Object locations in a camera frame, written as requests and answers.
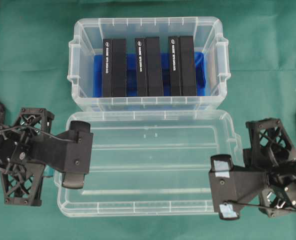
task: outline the cable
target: cable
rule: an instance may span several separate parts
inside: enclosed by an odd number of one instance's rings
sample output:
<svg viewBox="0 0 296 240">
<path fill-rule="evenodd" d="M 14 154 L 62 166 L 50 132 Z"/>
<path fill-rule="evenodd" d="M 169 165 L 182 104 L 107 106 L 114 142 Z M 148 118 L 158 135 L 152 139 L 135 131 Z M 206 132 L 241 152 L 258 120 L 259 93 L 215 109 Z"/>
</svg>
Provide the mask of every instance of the cable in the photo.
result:
<svg viewBox="0 0 296 240">
<path fill-rule="evenodd" d="M 268 206 L 261 206 L 261 205 L 255 205 L 255 204 L 248 204 L 248 203 L 241 203 L 236 201 L 227 201 L 228 204 L 232 205 L 239 205 L 239 206 L 245 206 L 245 207 L 253 207 L 253 208 L 259 208 L 259 209 L 266 209 L 266 210 L 276 210 L 276 211 L 283 211 L 287 213 L 296 213 L 296 210 L 291 209 L 284 209 L 284 208 L 274 208 L 274 207 L 268 207 Z"/>
<path fill-rule="evenodd" d="M 0 133 L 4 133 L 4 132 L 8 132 L 8 131 L 13 131 L 15 129 L 23 129 L 23 128 L 28 128 L 28 129 L 32 129 L 32 130 L 41 132 L 42 134 L 47 135 L 47 136 L 49 136 L 51 138 L 54 138 L 56 140 L 59 140 L 59 141 L 69 142 L 69 143 L 75 143 L 75 141 L 73 141 L 73 140 L 59 138 L 59 137 L 54 136 L 54 135 L 52 135 L 52 134 L 50 134 L 50 133 L 48 133 L 46 131 L 42 131 L 42 130 L 36 128 L 36 127 L 29 126 L 29 125 L 17 125 L 17 126 L 12 126 L 12 127 L 6 128 L 6 129 L 1 129 L 0 130 Z"/>
</svg>

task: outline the clear plastic storage bin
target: clear plastic storage bin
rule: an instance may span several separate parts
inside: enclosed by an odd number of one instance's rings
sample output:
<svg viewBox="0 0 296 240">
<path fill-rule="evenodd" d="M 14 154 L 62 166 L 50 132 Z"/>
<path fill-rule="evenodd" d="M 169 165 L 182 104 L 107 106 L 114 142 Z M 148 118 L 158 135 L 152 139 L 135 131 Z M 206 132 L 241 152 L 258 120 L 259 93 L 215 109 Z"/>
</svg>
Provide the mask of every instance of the clear plastic storage bin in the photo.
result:
<svg viewBox="0 0 296 240">
<path fill-rule="evenodd" d="M 194 37 L 195 52 L 204 55 L 205 96 L 93 97 L 94 56 L 102 54 L 102 39 L 126 38 L 127 53 L 134 54 L 134 38 L 160 37 L 162 53 L 169 36 Z M 227 95 L 230 78 L 228 40 L 215 17 L 88 18 L 79 20 L 69 43 L 68 80 L 72 98 L 83 111 L 207 110 Z"/>
<path fill-rule="evenodd" d="M 59 188 L 69 217 L 213 214 L 210 156 L 242 165 L 240 136 L 230 115 L 207 111 L 77 112 L 68 122 L 91 124 L 90 173 L 83 189 Z"/>
</svg>

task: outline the screw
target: screw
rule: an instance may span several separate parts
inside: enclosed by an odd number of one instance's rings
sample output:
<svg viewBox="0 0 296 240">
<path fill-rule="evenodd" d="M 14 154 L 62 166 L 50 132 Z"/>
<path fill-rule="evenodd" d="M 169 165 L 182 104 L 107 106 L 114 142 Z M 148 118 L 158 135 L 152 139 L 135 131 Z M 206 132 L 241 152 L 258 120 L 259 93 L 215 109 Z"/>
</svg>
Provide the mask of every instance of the screw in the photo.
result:
<svg viewBox="0 0 296 240">
<path fill-rule="evenodd" d="M 26 158 L 26 153 L 23 151 L 20 156 L 19 156 L 20 160 L 23 160 Z"/>
</svg>

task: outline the black box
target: black box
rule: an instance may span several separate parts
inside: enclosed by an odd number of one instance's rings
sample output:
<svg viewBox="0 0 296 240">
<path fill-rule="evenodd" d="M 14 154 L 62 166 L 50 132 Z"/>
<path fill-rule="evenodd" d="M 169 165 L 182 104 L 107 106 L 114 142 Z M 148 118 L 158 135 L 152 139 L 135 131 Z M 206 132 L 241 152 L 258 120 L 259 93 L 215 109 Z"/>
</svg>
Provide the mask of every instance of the black box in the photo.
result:
<svg viewBox="0 0 296 240">
<path fill-rule="evenodd" d="M 149 96 L 163 96 L 159 37 L 146 38 L 146 53 Z"/>
<path fill-rule="evenodd" d="M 102 97 L 112 97 L 112 39 L 103 39 L 102 46 Z"/>
<path fill-rule="evenodd" d="M 135 39 L 136 49 L 136 70 L 137 70 L 137 95 L 148 96 L 148 75 L 146 60 L 146 45 L 144 37 Z"/>
<path fill-rule="evenodd" d="M 112 96 L 127 96 L 126 40 L 112 40 Z"/>
<path fill-rule="evenodd" d="M 193 36 L 180 36 L 182 95 L 197 96 Z"/>
<path fill-rule="evenodd" d="M 171 96 L 182 96 L 180 41 L 177 36 L 168 38 Z"/>
</svg>

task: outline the green cloth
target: green cloth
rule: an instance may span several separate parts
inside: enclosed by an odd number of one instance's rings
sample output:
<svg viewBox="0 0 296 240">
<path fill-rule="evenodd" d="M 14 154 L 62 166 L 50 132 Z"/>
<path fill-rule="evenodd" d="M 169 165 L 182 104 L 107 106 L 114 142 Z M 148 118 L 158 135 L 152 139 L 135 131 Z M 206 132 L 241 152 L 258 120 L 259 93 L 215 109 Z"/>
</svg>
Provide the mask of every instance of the green cloth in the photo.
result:
<svg viewBox="0 0 296 240">
<path fill-rule="evenodd" d="M 0 102 L 12 123 L 21 107 L 55 113 L 53 133 L 79 111 L 67 81 L 73 26 L 82 18 L 214 16 L 229 40 L 232 73 L 220 109 L 249 147 L 245 122 L 282 119 L 296 146 L 296 0 L 99 0 L 0 2 Z M 241 220 L 217 215 L 68 218 L 57 207 L 57 188 L 45 179 L 42 207 L 3 204 L 0 240 L 44 239 L 294 239 L 296 214 L 268 219 L 246 208 Z"/>
</svg>

